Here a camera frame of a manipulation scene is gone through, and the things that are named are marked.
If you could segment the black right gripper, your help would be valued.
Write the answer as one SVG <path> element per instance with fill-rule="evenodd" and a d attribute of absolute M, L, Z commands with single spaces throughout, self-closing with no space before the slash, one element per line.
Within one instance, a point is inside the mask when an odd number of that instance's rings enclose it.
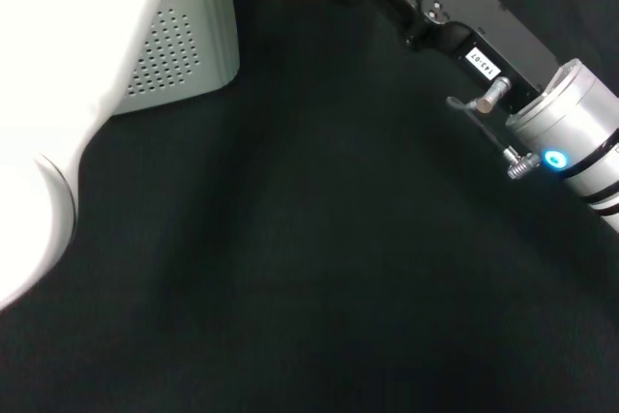
<path fill-rule="evenodd" d="M 499 106 L 515 114 L 537 99 L 559 60 L 500 0 L 371 0 L 409 48 L 431 48 L 455 60 L 488 89 L 511 82 Z"/>

